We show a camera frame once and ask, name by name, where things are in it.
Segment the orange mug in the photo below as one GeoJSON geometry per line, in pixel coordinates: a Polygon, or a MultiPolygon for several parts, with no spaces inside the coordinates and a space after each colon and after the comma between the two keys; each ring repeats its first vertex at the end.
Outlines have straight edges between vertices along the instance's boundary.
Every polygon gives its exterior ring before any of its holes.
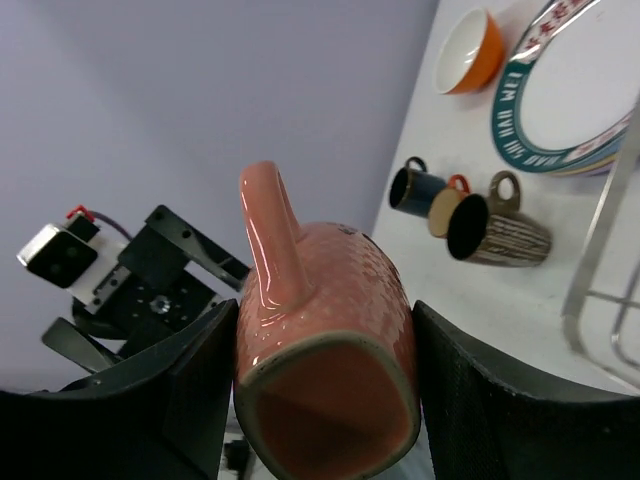
{"type": "Polygon", "coordinates": [[[240,192],[255,261],[236,335],[242,430],[279,479],[370,478],[420,431],[398,271],[353,228],[300,225],[273,162],[245,168],[240,192]]]}
{"type": "Polygon", "coordinates": [[[447,238],[449,220],[453,211],[471,193],[471,187],[464,175],[453,175],[447,186],[433,199],[429,210],[429,232],[436,238],[447,238]]]}

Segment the dark blue mug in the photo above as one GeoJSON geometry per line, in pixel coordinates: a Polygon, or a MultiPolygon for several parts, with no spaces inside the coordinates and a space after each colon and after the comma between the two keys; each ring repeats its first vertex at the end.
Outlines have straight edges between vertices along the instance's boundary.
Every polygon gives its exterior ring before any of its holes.
{"type": "Polygon", "coordinates": [[[424,160],[411,157],[391,183],[389,205],[400,212],[427,218],[433,199],[446,186],[444,179],[428,173],[424,160]]]}

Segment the plate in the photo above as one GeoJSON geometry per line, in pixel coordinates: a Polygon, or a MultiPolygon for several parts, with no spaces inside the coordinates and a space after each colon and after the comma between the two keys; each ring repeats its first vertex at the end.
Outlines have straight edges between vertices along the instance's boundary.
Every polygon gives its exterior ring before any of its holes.
{"type": "Polygon", "coordinates": [[[518,170],[604,173],[640,92],[637,0],[552,0],[509,58],[493,102],[500,156],[518,170]]]}

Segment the brown mug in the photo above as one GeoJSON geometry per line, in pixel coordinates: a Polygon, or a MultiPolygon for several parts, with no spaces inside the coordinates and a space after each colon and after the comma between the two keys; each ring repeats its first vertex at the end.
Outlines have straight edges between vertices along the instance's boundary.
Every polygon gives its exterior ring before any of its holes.
{"type": "Polygon", "coordinates": [[[464,175],[456,174],[449,178],[447,186],[431,203],[429,210],[429,232],[436,238],[446,238],[449,220],[456,207],[471,193],[471,187],[464,175]]]}
{"type": "Polygon", "coordinates": [[[551,232],[520,212],[520,184],[508,171],[491,180],[489,196],[468,195],[449,221],[447,248],[456,260],[501,267],[534,267],[551,252],[551,232]],[[500,183],[509,181],[513,193],[503,198],[500,183]]]}
{"type": "Polygon", "coordinates": [[[279,479],[369,478],[420,429],[398,272],[353,228],[299,225],[274,163],[247,167],[240,192],[255,261],[236,335],[242,430],[279,479]]]}

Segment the metal wire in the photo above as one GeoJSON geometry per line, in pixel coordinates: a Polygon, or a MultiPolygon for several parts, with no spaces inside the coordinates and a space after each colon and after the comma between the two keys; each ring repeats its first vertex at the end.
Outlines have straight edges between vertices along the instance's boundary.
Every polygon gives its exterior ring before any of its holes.
{"type": "Polygon", "coordinates": [[[580,259],[578,269],[574,274],[562,308],[564,336],[572,352],[585,358],[599,371],[606,373],[609,378],[633,390],[636,394],[640,394],[640,379],[637,375],[631,376],[618,366],[608,365],[604,361],[596,358],[587,349],[580,327],[588,297],[596,297],[618,304],[619,310],[614,319],[609,341],[613,353],[618,360],[640,371],[640,364],[625,353],[621,344],[621,333],[627,311],[629,308],[634,308],[633,303],[635,302],[633,301],[633,296],[640,277],[640,264],[636,266],[624,295],[619,298],[618,296],[606,295],[603,292],[594,291],[591,288],[596,269],[604,256],[605,246],[613,230],[618,210],[629,186],[629,179],[631,178],[631,174],[636,167],[639,157],[640,96],[636,100],[635,110],[631,116],[622,146],[617,153],[614,167],[607,177],[607,183],[598,201],[598,207],[596,208],[587,234],[582,258],[580,259]]]}
{"type": "Polygon", "coordinates": [[[124,238],[127,239],[127,241],[131,241],[133,239],[133,237],[131,236],[131,234],[127,231],[126,228],[124,228],[122,225],[120,225],[118,222],[116,222],[114,219],[112,219],[111,217],[108,217],[107,215],[105,215],[104,213],[100,213],[100,212],[96,212],[95,210],[90,210],[89,213],[91,215],[93,215],[96,220],[100,220],[102,223],[106,223],[107,225],[109,225],[111,228],[113,228],[114,230],[116,230],[118,233],[120,233],[124,238]]]}

